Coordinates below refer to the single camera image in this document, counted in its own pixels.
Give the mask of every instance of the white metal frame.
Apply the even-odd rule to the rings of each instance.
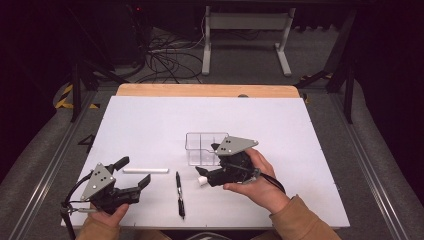
[[[295,8],[288,13],[216,13],[206,7],[205,13],[205,48],[203,52],[202,74],[208,75],[211,60],[211,29],[258,29],[258,30],[283,30],[283,36],[279,43],[275,43],[275,50],[280,59],[284,76],[291,76],[291,70],[284,54],[290,27],[293,22]]]

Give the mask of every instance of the gray metal bracket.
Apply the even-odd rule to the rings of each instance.
[[[81,201],[89,201],[91,196],[98,193],[115,181],[116,179],[103,166],[103,164],[98,163],[93,173],[91,174],[90,180],[87,183],[87,187],[81,196]]]
[[[228,136],[224,138],[215,152],[218,156],[231,156],[258,144],[259,142],[256,140]]]

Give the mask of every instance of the black marker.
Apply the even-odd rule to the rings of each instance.
[[[185,212],[184,212],[184,201],[183,201],[183,192],[181,191],[181,181],[180,181],[180,175],[177,172],[177,191],[178,191],[178,212],[180,216],[184,219]]]

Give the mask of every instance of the wooden table edge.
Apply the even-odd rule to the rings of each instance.
[[[224,84],[121,84],[117,96],[299,98],[294,86]]]

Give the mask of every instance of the black cable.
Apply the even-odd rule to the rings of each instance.
[[[181,64],[178,58],[179,56],[189,56],[196,61],[199,61],[201,64],[202,60],[189,53],[177,52],[184,50],[184,48],[187,47],[194,47],[198,43],[191,41],[184,44],[183,46],[180,46],[179,48],[172,46],[175,43],[179,43],[178,41],[181,40],[184,39],[168,33],[153,37],[148,44],[146,57],[146,65],[150,68],[151,71],[153,71],[153,73],[139,78],[136,82],[155,82],[159,79],[163,80],[163,82],[166,82],[168,79],[173,79],[176,83],[180,83],[180,79],[196,78],[199,83],[202,83],[198,78],[198,76],[202,73],[201,69],[195,72],[188,66]],[[188,71],[190,74],[183,76],[180,73],[181,71]]]
[[[75,184],[75,186],[71,189],[71,191],[69,191],[68,195],[65,198],[65,201],[63,201],[61,203],[61,210],[60,210],[60,215],[62,216],[63,221],[66,224],[66,228],[68,229],[68,234],[71,237],[71,239],[75,239],[76,235],[75,235],[75,231],[74,228],[72,227],[72,223],[71,223],[71,218],[69,217],[69,214],[72,212],[72,205],[71,205],[71,197],[72,194],[74,194],[75,190],[81,186],[81,184],[85,181],[87,181],[88,179],[90,179],[92,172],[90,172],[87,176],[83,177],[81,180],[79,180],[77,182],[77,184]]]
[[[87,201],[70,201],[69,203],[86,203]]]
[[[135,34],[135,36],[136,36],[135,40],[136,40],[136,42],[137,42],[137,44],[139,46],[139,51],[140,51],[140,54],[141,54],[140,55],[140,59],[141,59],[142,56],[143,56],[143,54],[144,54],[144,48],[141,47],[141,46],[147,44],[147,42],[144,41],[144,39],[142,39],[141,36],[145,36],[146,33],[143,31],[143,27],[139,24],[139,21],[137,21],[137,19],[135,17],[135,13],[134,13],[132,7],[130,5],[128,5],[128,4],[126,4],[126,8],[127,8],[128,12],[130,13],[129,16],[130,16],[131,22],[132,22],[132,24],[134,26],[134,30],[136,32],[136,34]],[[116,75],[118,77],[127,79],[127,78],[130,78],[130,77],[136,75],[137,73],[139,73],[143,68],[144,68],[144,65],[142,63],[140,63],[137,67],[135,67],[134,70],[132,70],[132,71],[130,71],[128,73],[123,73],[123,74],[119,74],[119,75],[116,74]],[[96,78],[99,79],[100,81],[104,81],[104,82],[105,81],[108,81],[108,80],[110,81],[110,78],[107,77],[107,76],[104,76],[103,74],[102,74],[102,76],[96,76]]]
[[[233,168],[237,168],[243,171],[246,171],[250,174],[252,174],[255,170],[254,169],[248,169],[248,168],[244,168],[244,167],[240,167],[231,163],[225,163],[221,165],[222,167],[233,167]],[[280,189],[284,194],[286,194],[286,190],[284,189],[283,184],[281,184],[277,179],[275,179],[274,177],[269,176],[266,173],[260,172],[259,174],[260,176],[262,176],[263,178],[265,178],[265,180],[267,180],[268,182],[270,182],[272,185],[276,186],[278,189]]]
[[[134,19],[134,14],[132,12],[132,9],[129,5],[126,5],[127,9],[129,10],[129,12],[131,13],[131,21],[133,22],[133,25],[135,26],[136,32],[140,32],[141,34],[143,34],[140,25],[138,24],[138,22]],[[107,59],[107,57],[105,56],[105,54],[103,53],[103,51],[101,50],[100,46],[96,43],[96,41],[93,39],[93,37],[90,35],[90,33],[84,28],[84,26],[82,25],[82,23],[79,21],[78,17],[76,16],[76,14],[72,11],[72,9],[68,6],[66,6],[67,11],[70,13],[70,15],[72,15],[72,18],[75,20],[75,22],[77,23],[78,27],[82,30],[82,32],[85,34],[85,36],[87,37],[87,39],[93,44],[93,46],[96,48],[97,52],[102,56],[102,58],[108,62],[108,64],[113,65],[111,62],[109,62]],[[137,35],[137,42],[140,45],[142,43],[141,40],[138,39],[139,35]],[[137,74],[138,72],[140,72],[143,69],[143,65],[139,64],[133,71],[128,72],[128,73],[124,73],[124,74],[120,74],[117,75],[120,78],[129,78],[134,76],[135,74]],[[96,76],[94,75],[97,79],[101,80],[101,81],[106,81],[106,80],[110,80],[113,81],[112,79],[110,79],[110,77],[105,76],[104,74],[100,73],[102,76]]]
[[[277,179],[269,176],[268,174],[262,173],[260,174],[263,178],[265,178],[268,182],[270,182],[272,185],[276,186],[278,189],[280,189],[284,194],[286,194],[286,189],[284,189],[283,184],[281,184]]]

